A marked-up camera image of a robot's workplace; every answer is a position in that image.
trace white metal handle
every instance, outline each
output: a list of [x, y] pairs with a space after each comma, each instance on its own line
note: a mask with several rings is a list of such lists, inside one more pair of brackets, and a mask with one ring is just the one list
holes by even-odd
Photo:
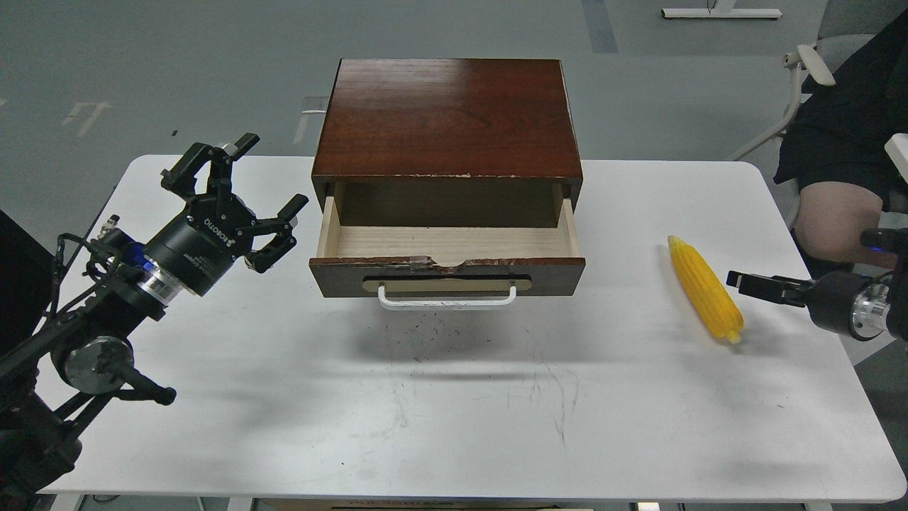
[[379, 286], [379, 302], [388, 310], [495, 310], [514, 303], [517, 298], [517, 285], [511, 284], [507, 298], [500, 300], [389, 300], [385, 294], [385, 285]]

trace wooden drawer cabinet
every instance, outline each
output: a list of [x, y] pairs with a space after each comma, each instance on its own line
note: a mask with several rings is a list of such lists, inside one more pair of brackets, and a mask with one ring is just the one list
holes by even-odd
[[586, 263], [559, 61], [345, 59], [312, 182], [324, 296], [571, 295]]

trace corn cob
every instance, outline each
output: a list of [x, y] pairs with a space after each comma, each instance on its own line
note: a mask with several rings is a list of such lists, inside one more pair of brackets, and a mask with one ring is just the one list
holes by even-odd
[[668, 237], [668, 250], [678, 280], [709, 333], [732, 344], [740, 341], [739, 332], [744, 328], [741, 311], [703, 257], [677, 236]]

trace drawer front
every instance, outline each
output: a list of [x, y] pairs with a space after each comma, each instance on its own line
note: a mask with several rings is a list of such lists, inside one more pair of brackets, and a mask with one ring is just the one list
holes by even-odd
[[[440, 266], [417, 257], [314, 257], [309, 267], [325, 297], [375, 296], [375, 281], [395, 281], [388, 286], [395, 296], [489, 296], [490, 281], [513, 281], [519, 296], [570, 296], [586, 266], [583, 257], [523, 259], [470, 259], [459, 266]], [[438, 281], [407, 286], [398, 281]], [[400, 291], [419, 289], [419, 292]]]

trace white table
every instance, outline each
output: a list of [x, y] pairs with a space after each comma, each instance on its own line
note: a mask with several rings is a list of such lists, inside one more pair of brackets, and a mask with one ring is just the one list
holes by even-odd
[[[135, 160], [101, 218], [147, 241], [183, 207], [173, 155]], [[246, 156], [259, 216], [314, 198], [311, 158]], [[735, 294], [739, 346], [686, 301], [666, 237], [729, 269], [806, 278], [756, 168], [585, 161], [571, 297], [495, 312], [389, 312], [322, 298], [321, 213], [264, 275], [236, 265], [131, 336], [172, 406], [114, 402], [46, 491], [287, 497], [880, 502], [905, 478], [838, 338], [803, 309]], [[72, 296], [86, 279], [64, 283]], [[51, 406], [70, 390], [45, 367]]]

